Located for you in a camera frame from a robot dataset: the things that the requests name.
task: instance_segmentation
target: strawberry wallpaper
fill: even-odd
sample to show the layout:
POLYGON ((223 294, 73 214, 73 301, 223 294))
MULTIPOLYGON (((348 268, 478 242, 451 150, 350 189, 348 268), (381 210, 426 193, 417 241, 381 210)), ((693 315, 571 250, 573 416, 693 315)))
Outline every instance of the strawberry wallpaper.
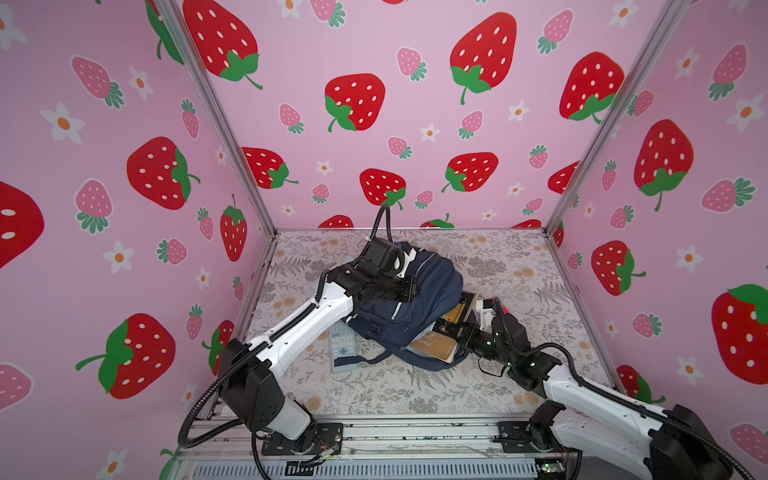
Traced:
POLYGON ((169 478, 266 244, 154 6, 0 0, 4 478, 169 478))
POLYGON ((665 3, 176 1, 280 228, 546 223, 665 3))
POLYGON ((766 19, 765 2, 689 7, 558 250, 629 395, 693 409, 756 478, 768 475, 766 19))

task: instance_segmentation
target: strawberry leaves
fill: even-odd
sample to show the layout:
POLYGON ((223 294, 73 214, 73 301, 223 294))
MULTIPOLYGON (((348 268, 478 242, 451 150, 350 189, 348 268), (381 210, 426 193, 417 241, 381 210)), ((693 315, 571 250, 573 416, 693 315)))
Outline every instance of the strawberry leaves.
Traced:
POLYGON ((259 68, 259 54, 252 53, 245 58, 240 58, 231 50, 227 52, 227 62, 230 64, 219 74, 220 77, 229 81, 240 81, 243 77, 247 78, 254 87, 263 90, 264 87, 251 80, 248 74, 254 73, 259 68))
POLYGON ((328 131, 331 131, 331 128, 333 128, 334 122, 339 122, 339 126, 345 130, 351 130, 351 131, 357 131, 357 127, 355 127, 355 123, 349 119, 349 115, 352 113, 352 107, 349 105, 336 105, 336 102, 333 101, 331 97, 328 95, 326 97, 326 110, 328 113, 331 114, 333 117, 333 120, 331 121, 331 124, 328 125, 328 131))
POLYGON ((462 105, 465 104, 464 95, 467 93, 467 89, 475 94, 479 94, 491 89, 491 85, 489 85, 487 81, 480 80, 481 70, 482 66, 480 65, 475 65, 467 71, 464 71, 464 69, 461 67, 451 67, 453 81, 456 82, 456 84, 464 87, 464 91, 462 92, 462 105))

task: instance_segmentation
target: white flower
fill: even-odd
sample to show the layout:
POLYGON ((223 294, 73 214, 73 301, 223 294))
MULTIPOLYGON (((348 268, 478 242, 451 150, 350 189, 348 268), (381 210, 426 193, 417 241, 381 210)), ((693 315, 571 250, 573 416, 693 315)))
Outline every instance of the white flower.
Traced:
POLYGON ((509 118, 507 120, 511 120, 514 118, 517 121, 523 121, 523 115, 527 114, 531 109, 525 106, 525 102, 523 100, 520 100, 520 103, 517 105, 512 105, 509 108, 509 118))
POLYGON ((210 272, 205 270, 204 266, 200 267, 200 273, 194 276, 197 280, 197 289, 202 290, 204 286, 210 285, 210 272))
POLYGON ((333 169, 332 169, 332 168, 331 168, 331 166, 330 166, 330 162, 321 162, 321 161, 318 161, 318 162, 316 162, 316 163, 317 163, 317 168, 315 169, 315 172, 320 172, 320 173, 321 173, 321 174, 323 174, 325 177, 327 177, 327 176, 328 176, 328 173, 329 173, 329 172, 332 172, 332 171, 333 171, 333 169))
POLYGON ((750 124, 752 120, 763 118, 766 112, 760 108, 760 103, 763 102, 763 94, 757 95, 751 101, 738 100, 736 102, 736 113, 728 117, 727 124, 736 124, 736 128, 739 132, 746 130, 746 126, 750 124))
POLYGON ((616 328, 613 320, 605 320, 605 332, 610 335, 612 339, 616 338, 616 334, 619 333, 619 329, 616 328))
POLYGON ((9 50, 11 48, 11 40, 27 41, 27 38, 21 33, 18 28, 13 25, 13 13, 11 7, 5 3, 0 4, 0 48, 3 50, 9 50))
POLYGON ((677 261, 677 266, 685 267, 689 272, 696 271, 696 265, 704 261, 704 257, 696 253, 696 245, 691 245, 686 250, 681 248, 677 249, 677 256, 680 258, 677 261))
POLYGON ((112 263, 112 273, 117 273, 120 270, 131 270, 131 257, 134 255, 134 249, 123 248, 123 244, 120 242, 114 243, 114 251, 104 254, 104 260, 112 263))
POLYGON ((184 409, 190 408, 190 403, 194 402, 194 391, 197 390, 197 384, 190 385, 187 384, 187 388, 184 390, 184 393, 181 394, 181 398, 179 398, 179 402, 182 402, 184 404, 184 409))
POLYGON ((593 213, 594 213, 594 207, 592 207, 592 202, 584 205, 584 218, 588 218, 589 220, 592 220, 593 213))
POLYGON ((618 23, 620 27, 626 27, 629 16, 634 15, 640 10, 640 7, 632 5, 633 3, 633 0, 625 0, 623 3, 614 3, 614 16, 611 17, 608 26, 610 27, 618 23))
POLYGON ((690 77, 690 74, 694 72, 694 64, 699 61, 700 56, 701 53, 696 53, 693 47, 688 48, 688 51, 685 52, 685 56, 674 64, 674 66, 677 67, 677 73, 674 75, 674 79, 677 80, 683 75, 690 77))
POLYGON ((80 134, 78 130, 85 126, 85 122, 79 118, 69 116, 69 110, 61 102, 56 105, 56 111, 40 110, 40 115, 53 125, 51 133, 54 140, 61 140, 68 137, 76 144, 80 144, 80 134))
POLYGON ((128 69, 131 70, 131 77, 133 77, 128 81, 128 84, 136 90, 139 90, 141 100, 147 100, 147 95, 154 93, 152 87, 147 83, 147 72, 136 71, 132 65, 128 65, 128 69))
POLYGON ((677 374, 679 376, 687 377, 691 385, 696 385, 696 379, 704 378, 704 374, 701 370, 696 368, 695 358, 691 357, 688 360, 685 360, 683 357, 678 356, 677 363, 680 364, 680 368, 677 369, 677 374))
POLYGON ((277 0, 277 4, 283 7, 283 18, 288 15, 299 19, 299 7, 303 0, 277 0))
POLYGON ((429 140, 429 141, 435 141, 435 137, 437 137, 437 134, 440 133, 440 130, 435 128, 435 124, 429 124, 427 128, 422 128, 422 141, 429 140))
POLYGON ((507 195, 515 195, 516 197, 525 190, 525 187, 520 186, 520 182, 512 185, 511 187, 507 187, 509 189, 509 192, 507 192, 507 195))
POLYGON ((109 452, 107 455, 107 464, 99 470, 96 474, 96 480, 112 480, 115 475, 125 472, 125 454, 128 453, 128 449, 123 450, 120 453, 109 452))

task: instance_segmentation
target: pink strawberry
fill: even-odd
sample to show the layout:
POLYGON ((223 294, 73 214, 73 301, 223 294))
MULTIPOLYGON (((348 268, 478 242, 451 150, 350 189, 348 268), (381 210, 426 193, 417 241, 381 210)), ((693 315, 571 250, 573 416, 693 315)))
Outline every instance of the pink strawberry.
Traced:
POLYGON ((389 153, 398 155, 403 160, 413 155, 413 150, 408 146, 408 142, 402 138, 390 137, 386 143, 389 146, 389 153))
POLYGON ((632 320, 632 328, 641 336, 650 339, 661 335, 661 322, 653 313, 641 313, 632 320))
POLYGON ((544 36, 538 39, 538 53, 549 55, 558 47, 558 43, 565 40, 571 30, 574 21, 573 10, 563 10, 544 27, 544 36))
POLYGON ((344 25, 346 12, 341 2, 336 0, 310 0, 310 5, 312 5, 312 10, 315 12, 317 19, 321 22, 328 22, 328 26, 331 28, 341 28, 344 25))
POLYGON ((196 111, 189 98, 182 100, 181 110, 183 110, 183 112, 181 112, 181 121, 184 122, 184 126, 190 133, 190 137, 197 138, 197 132, 200 131, 200 122, 197 121, 197 116, 195 116, 196 111))
POLYGON ((112 215, 112 200, 100 181, 86 180, 74 196, 74 205, 80 210, 77 218, 83 230, 95 235, 97 230, 101 233, 109 227, 107 217, 112 215))
POLYGON ((419 210, 424 210, 429 206, 429 204, 432 202, 432 199, 434 196, 432 195, 431 190, 424 190, 419 195, 416 196, 416 202, 414 203, 416 205, 416 208, 419 210))
POLYGON ((0 412, 26 399, 34 384, 24 370, 13 363, 0 362, 0 412))
POLYGON ((314 200, 316 204, 324 204, 328 201, 330 194, 331 193, 328 191, 328 187, 325 184, 319 184, 312 189, 312 200, 314 200))
POLYGON ((710 100, 718 101, 725 98, 733 89, 733 83, 741 78, 746 70, 746 46, 735 45, 720 61, 712 74, 713 84, 710 85, 710 100))
POLYGON ((627 115, 630 117, 640 117, 654 103, 654 94, 651 91, 643 90, 635 95, 627 109, 627 115))
POLYGON ((421 81, 427 76, 427 64, 422 61, 422 54, 412 48, 400 48, 397 51, 397 65, 400 73, 410 77, 411 81, 421 81))
POLYGON ((528 163, 536 170, 544 168, 547 160, 549 160, 549 154, 544 145, 536 145, 529 155, 531 155, 531 158, 528 159, 528 163))
POLYGON ((93 60, 79 55, 71 59, 72 71, 78 76, 80 82, 93 98, 103 100, 108 107, 120 110, 125 104, 120 85, 110 81, 107 70, 93 60))
POLYGON ((742 423, 730 430, 730 439, 758 462, 768 465, 768 432, 749 423, 742 423))
POLYGON ((304 124, 301 123, 301 115, 295 108, 288 104, 280 105, 280 121, 288 127, 288 131, 295 135, 301 135, 304 132, 304 124))
POLYGON ((581 266, 581 252, 573 252, 568 258, 568 266, 574 270, 581 266))
POLYGON ((480 130, 480 127, 482 127, 482 112, 480 110, 473 111, 462 120, 462 127, 459 128, 458 135, 463 140, 469 140, 475 136, 475 132, 480 130))
POLYGON ((525 204, 525 208, 523 209, 523 215, 526 217, 528 215, 533 215, 533 213, 541 208, 541 205, 544 203, 544 199, 539 197, 534 200, 531 200, 530 202, 525 204))
POLYGON ((171 265, 178 265, 187 258, 187 248, 179 240, 171 238, 170 240, 163 239, 157 245, 157 259, 163 263, 170 263, 171 265))
POLYGON ((187 337, 190 342, 194 342, 200 331, 203 329, 203 307, 196 303, 190 308, 189 318, 187 319, 187 337))
POLYGON ((605 172, 603 172, 603 192, 607 192, 614 186, 616 181, 616 162, 611 158, 607 164, 605 164, 605 172))
POLYGON ((235 279, 232 281, 232 288, 235 289, 235 298, 238 300, 243 299, 243 289, 245 288, 243 286, 243 280, 236 276, 235 279))
POLYGON ((200 222, 200 233, 206 240, 214 238, 214 219, 208 215, 208 209, 200 207, 197 211, 197 221, 200 222))
POLYGON ((614 214, 611 215, 611 220, 609 220, 608 223, 610 223, 613 228, 622 229, 627 226, 627 223, 632 223, 633 218, 634 208, 632 208, 631 205, 624 205, 624 208, 619 207, 616 209, 614 214))
POLYGON ((734 206, 743 207, 754 198, 757 187, 751 180, 738 178, 732 181, 729 178, 717 182, 701 197, 701 206, 707 210, 724 214, 734 206))

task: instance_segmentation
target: metal grille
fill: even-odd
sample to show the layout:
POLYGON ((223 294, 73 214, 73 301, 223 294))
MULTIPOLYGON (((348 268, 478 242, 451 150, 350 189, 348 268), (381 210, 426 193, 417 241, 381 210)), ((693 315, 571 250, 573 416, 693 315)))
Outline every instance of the metal grille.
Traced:
MULTIPOLYGON (((312 480, 438 480, 444 478, 501 479, 537 478, 535 460, 532 458, 488 459, 392 459, 392 460, 339 460, 331 459, 315 468, 312 476, 291 475, 286 471, 286 460, 263 460, 264 470, 273 480, 311 478, 312 480)), ((194 480, 260 480, 253 462, 199 461, 194 480)))

